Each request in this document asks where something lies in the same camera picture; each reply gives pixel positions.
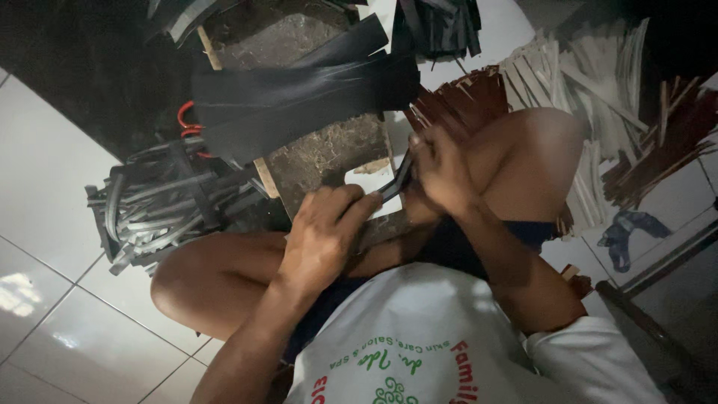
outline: tile grout line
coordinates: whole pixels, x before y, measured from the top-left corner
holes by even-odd
[[[166,382],[167,379],[169,379],[172,375],[174,375],[174,373],[175,373],[177,370],[180,370],[180,367],[182,367],[182,366],[183,366],[185,363],[187,363],[187,361],[190,360],[190,359],[194,359],[194,358],[192,358],[192,357],[187,357],[184,362],[182,362],[181,364],[179,364],[179,366],[177,367],[177,369],[172,370],[172,372],[171,372],[169,375],[167,375],[167,377],[165,377],[164,379],[162,379],[162,381],[159,382],[159,384],[158,384],[157,386],[155,386],[154,389],[150,390],[150,391],[147,393],[147,395],[145,395],[145,396],[142,398],[142,400],[140,400],[137,404],[140,404],[140,403],[142,403],[143,401],[145,401],[155,390],[157,390],[157,389],[159,388],[159,386],[162,385],[162,383]]]
[[[92,265],[90,265],[90,267],[87,270],[85,270],[85,272],[83,272],[83,274],[80,275],[80,277],[75,282],[73,282],[73,285],[80,286],[80,281],[85,277],[85,275],[90,273],[90,271],[95,267],[95,265],[97,265],[98,262],[100,262],[100,260],[104,256],[105,256],[104,252],[102,254],[100,254],[100,256],[97,257],[97,259],[92,262]]]
[[[60,387],[58,387],[58,386],[56,386],[56,385],[53,385],[52,383],[48,382],[47,380],[42,379],[40,376],[33,375],[32,373],[26,371],[25,369],[22,369],[21,367],[15,366],[15,365],[12,364],[12,363],[8,363],[7,365],[14,367],[15,369],[19,370],[20,372],[27,373],[28,375],[34,377],[35,379],[38,379],[39,381],[41,381],[41,382],[43,382],[43,383],[47,383],[48,385],[53,386],[54,388],[58,389],[58,390],[61,391],[61,392],[65,392],[65,393],[67,393],[67,394],[73,396],[74,398],[77,398],[79,401],[82,401],[82,402],[85,403],[85,404],[90,404],[90,403],[88,403],[87,401],[83,400],[82,398],[79,398],[78,396],[72,394],[71,392],[69,392],[69,391],[67,391],[67,390],[64,390],[64,389],[62,389],[62,388],[60,388]]]
[[[200,347],[195,351],[195,353],[194,353],[194,354],[191,354],[190,356],[193,357],[193,358],[195,358],[195,355],[196,355],[196,354],[199,354],[200,351],[202,350],[202,348],[204,348],[205,346],[207,346],[207,344],[209,344],[210,341],[212,341],[213,339],[214,339],[214,338],[209,338],[209,339],[207,340],[207,342],[205,342],[204,344],[202,344],[202,346],[200,346]],[[200,361],[199,359],[197,359],[197,358],[195,358],[195,359],[196,359],[199,363],[204,364],[204,363],[203,363],[202,361]]]
[[[3,359],[2,361],[0,361],[0,366],[2,366],[5,362],[7,362],[7,361],[10,360],[10,358],[12,357],[12,355],[15,354],[15,352],[16,352],[16,351],[20,348],[20,346],[30,337],[30,335],[32,335],[32,333],[34,333],[35,330],[37,330],[37,328],[40,327],[40,325],[45,322],[45,320],[47,319],[47,317],[50,317],[50,315],[51,315],[52,313],[54,313],[55,310],[57,310],[57,307],[60,305],[60,303],[62,303],[63,301],[65,301],[65,299],[67,298],[67,296],[70,294],[70,292],[72,292],[72,291],[75,289],[75,287],[76,287],[76,285],[72,285],[72,286],[70,286],[69,289],[67,289],[67,292],[65,292],[65,294],[62,295],[62,297],[60,297],[60,299],[58,299],[57,302],[55,302],[54,305],[52,305],[52,307],[51,307],[51,308],[47,311],[47,313],[40,319],[40,321],[38,321],[37,324],[35,324],[35,326],[32,327],[32,329],[30,329],[30,332],[28,332],[27,335],[25,335],[25,337],[23,337],[23,339],[21,339],[20,342],[17,343],[17,345],[12,349],[12,351],[10,351],[10,353],[7,355],[7,357],[6,357],[5,359]]]
[[[107,302],[104,301],[101,297],[97,296],[95,293],[92,293],[92,292],[90,292],[89,290],[85,289],[82,285],[76,285],[76,286],[77,286],[78,288],[84,290],[85,292],[89,293],[90,296],[96,298],[96,299],[99,300],[100,302],[106,304],[107,306],[110,306],[114,311],[117,311],[117,312],[120,313],[121,315],[123,315],[123,316],[129,318],[132,322],[134,322],[134,323],[140,325],[140,327],[142,327],[143,329],[146,329],[146,330],[149,331],[152,335],[156,336],[157,338],[161,339],[162,341],[167,342],[170,346],[173,346],[173,347],[174,347],[175,349],[177,349],[178,351],[182,352],[183,354],[185,354],[185,355],[187,355],[187,356],[190,355],[190,354],[188,354],[187,352],[185,352],[184,349],[181,349],[181,348],[179,348],[177,345],[173,344],[172,342],[167,341],[165,338],[161,337],[160,335],[158,335],[158,333],[156,333],[156,332],[152,331],[151,329],[149,329],[149,327],[145,326],[143,323],[140,323],[139,321],[137,321],[137,320],[135,320],[134,318],[130,317],[128,314],[124,313],[122,310],[118,309],[118,308],[115,307],[115,306],[112,306],[110,303],[107,303]]]
[[[713,186],[713,182],[711,181],[711,178],[708,176],[708,172],[706,171],[705,166],[703,166],[703,159],[698,157],[696,160],[698,160],[698,164],[701,166],[701,170],[703,171],[703,175],[706,176],[706,180],[708,180],[708,185],[711,187],[711,190],[713,191],[713,195],[718,196],[718,192],[716,192],[716,188]]]
[[[34,255],[30,254],[29,252],[25,251],[25,249],[23,249],[22,247],[20,247],[19,245],[15,244],[15,243],[13,243],[13,242],[10,241],[9,239],[7,239],[5,236],[3,236],[3,235],[0,234],[0,239],[5,240],[6,242],[10,243],[10,245],[12,245],[13,247],[15,247],[15,248],[19,249],[20,251],[22,251],[23,253],[25,253],[28,257],[34,259],[35,261],[38,261],[40,264],[43,264],[45,267],[47,267],[48,270],[51,270],[51,271],[53,271],[54,273],[58,274],[59,276],[61,276],[63,279],[65,279],[66,281],[68,281],[68,282],[71,283],[72,285],[75,284],[75,282],[73,282],[72,279],[68,278],[67,276],[65,276],[64,274],[62,274],[60,271],[58,271],[58,270],[56,270],[55,268],[51,267],[49,264],[47,264],[46,262],[42,261],[40,258],[35,257]]]
[[[0,83],[0,88],[2,88],[2,86],[4,86],[4,85],[5,85],[5,82],[6,82],[6,81],[8,81],[8,80],[10,79],[10,76],[11,76],[11,75],[12,75],[12,74],[10,74],[10,73],[7,73],[7,75],[5,76],[5,78],[4,78],[4,79],[2,79],[2,83]]]

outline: leg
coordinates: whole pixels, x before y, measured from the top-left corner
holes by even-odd
[[[493,122],[467,144],[470,170],[503,220],[553,221],[578,165],[578,125],[556,109],[527,109]],[[416,190],[406,210],[417,226],[372,247],[349,264],[373,276],[416,255],[440,217]],[[261,298],[284,254],[283,234],[214,234],[177,250],[157,269],[152,298],[166,316],[226,340]]]
[[[167,317],[225,341],[251,313],[284,256],[285,233],[216,233],[162,261],[154,305]]]

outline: green logo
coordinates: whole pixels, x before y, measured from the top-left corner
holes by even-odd
[[[388,389],[384,390],[381,387],[376,389],[376,398],[372,404],[404,404],[404,385],[397,383],[393,377],[387,377],[384,382]],[[414,396],[408,396],[406,398],[406,404],[419,404],[419,400]]]

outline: finger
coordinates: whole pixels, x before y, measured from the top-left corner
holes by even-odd
[[[333,191],[334,191],[334,188],[326,186],[326,185],[320,187],[319,189],[317,189],[314,192],[314,202],[316,204],[324,203],[324,201],[326,201],[327,198],[329,198],[329,195],[332,195]]]
[[[424,130],[421,135],[424,137],[426,143],[434,146],[434,152],[438,155],[443,155],[444,152],[457,148],[454,140],[441,125],[432,126]]]
[[[423,173],[434,167],[434,154],[432,153],[431,146],[421,137],[412,134],[409,137],[409,152],[414,161],[412,170],[414,170],[414,174],[418,174],[418,178],[421,179]]]
[[[339,220],[337,227],[345,237],[354,237],[362,224],[381,206],[381,194],[372,192],[354,202]]]
[[[312,205],[312,201],[314,200],[314,196],[317,193],[315,192],[309,192],[304,196],[304,200],[302,201],[302,204],[299,206],[299,210],[297,211],[297,215],[302,215],[306,210],[309,209],[309,206]]]
[[[349,184],[341,186],[327,197],[325,206],[322,207],[322,209],[325,210],[323,214],[326,215],[331,223],[336,223],[342,214],[347,211],[349,205],[362,196],[364,196],[364,190],[359,185]]]

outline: dark cloth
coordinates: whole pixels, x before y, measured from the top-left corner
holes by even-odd
[[[665,239],[671,235],[668,227],[646,212],[618,212],[613,216],[613,224],[603,232],[603,237],[598,241],[599,247],[608,247],[608,255],[616,272],[626,273],[630,270],[628,239],[636,229],[641,229],[654,238]]]
[[[538,252],[541,251],[544,241],[551,237],[553,229],[552,223],[539,221],[504,221],[503,223],[521,242]],[[469,239],[456,221],[448,216],[442,219],[414,261],[441,265],[483,280],[488,279],[481,260],[471,247]],[[369,277],[342,277],[324,290],[297,324],[294,333],[289,338],[282,359],[287,363],[294,363],[297,355],[313,340],[334,310],[370,279]]]

